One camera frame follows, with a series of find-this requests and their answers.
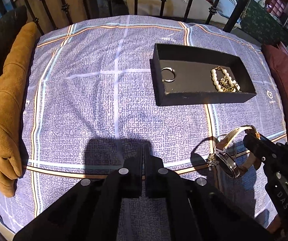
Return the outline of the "green patterned carpet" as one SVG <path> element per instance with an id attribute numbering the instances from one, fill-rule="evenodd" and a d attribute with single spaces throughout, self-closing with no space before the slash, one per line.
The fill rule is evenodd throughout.
<path id="1" fill-rule="evenodd" d="M 240 19 L 241 29 L 262 44 L 288 45 L 288 31 L 259 4 L 261 0 L 249 0 Z"/>

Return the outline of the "purple patterned bed sheet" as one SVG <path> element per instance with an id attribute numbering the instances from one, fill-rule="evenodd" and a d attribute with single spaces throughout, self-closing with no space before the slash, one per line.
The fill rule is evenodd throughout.
<path id="1" fill-rule="evenodd" d="M 235 55 L 256 96 L 245 103 L 159 107 L 150 60 L 154 45 L 178 44 Z M 284 142 L 280 95 L 258 46 L 216 27 L 148 16 L 117 16 L 75 23 L 39 38 L 24 102 L 22 142 L 29 169 L 14 197 L 0 192 L 0 221 L 18 232 L 84 176 L 121 167 L 140 144 L 186 179 L 206 178 L 260 225 L 277 212 L 262 169 L 232 180 L 218 167 L 190 161 L 204 138 L 254 125 Z"/>

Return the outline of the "mustard brown cushion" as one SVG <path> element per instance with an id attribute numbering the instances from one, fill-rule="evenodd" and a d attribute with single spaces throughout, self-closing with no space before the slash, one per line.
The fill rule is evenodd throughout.
<path id="1" fill-rule="evenodd" d="M 15 180 L 22 176 L 19 128 L 26 82 L 38 29 L 24 25 L 15 38 L 0 76 L 0 192 L 15 195 Z"/>

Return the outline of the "gold brooch ornament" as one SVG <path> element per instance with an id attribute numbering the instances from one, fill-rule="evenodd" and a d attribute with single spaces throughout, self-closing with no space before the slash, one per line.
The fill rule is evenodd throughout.
<path id="1" fill-rule="evenodd" d="M 221 89 L 223 92 L 240 92 L 240 85 L 237 83 L 237 81 L 232 80 L 231 77 L 222 77 L 220 79 L 219 85 L 221 86 Z"/>

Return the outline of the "black iron bed frame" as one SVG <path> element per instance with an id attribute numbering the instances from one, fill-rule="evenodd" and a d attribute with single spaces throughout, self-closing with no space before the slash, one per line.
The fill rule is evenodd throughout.
<path id="1" fill-rule="evenodd" d="M 23 6 L 24 19 L 47 33 L 86 19 L 142 15 L 240 27 L 251 0 L 0 0 L 0 16 Z"/>

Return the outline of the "black jewelry tray box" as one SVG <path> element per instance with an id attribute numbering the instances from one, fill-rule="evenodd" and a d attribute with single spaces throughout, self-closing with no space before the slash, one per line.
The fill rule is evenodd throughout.
<path id="1" fill-rule="evenodd" d="M 205 48 L 155 44 L 150 61 L 157 106 L 244 103 L 256 96 L 241 59 Z M 240 85 L 240 92 L 218 91 L 211 71 L 223 67 Z"/>

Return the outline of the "thin gold bangle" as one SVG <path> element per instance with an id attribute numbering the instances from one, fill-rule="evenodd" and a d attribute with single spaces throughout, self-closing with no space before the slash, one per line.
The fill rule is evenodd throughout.
<path id="1" fill-rule="evenodd" d="M 207 157 L 211 153 L 215 153 L 215 146 L 222 139 L 224 139 L 225 134 L 221 134 L 220 136 L 209 136 L 204 138 L 201 142 L 199 142 L 191 151 L 190 161 L 192 166 L 198 167 L 202 165 L 207 165 Z"/>

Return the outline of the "wristwatch with beige strap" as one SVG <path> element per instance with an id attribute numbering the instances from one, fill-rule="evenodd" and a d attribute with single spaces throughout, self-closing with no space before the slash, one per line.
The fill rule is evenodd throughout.
<path id="1" fill-rule="evenodd" d="M 260 133 L 253 125 L 243 125 L 231 130 L 223 139 L 220 139 L 215 146 L 216 162 L 231 179 L 242 177 L 251 167 L 258 170 L 261 166 L 261 161 L 256 158 L 252 152 L 249 153 L 248 158 L 242 165 L 237 164 L 237 146 L 235 139 L 242 132 L 251 134 L 255 136 L 256 139 L 260 139 Z"/>

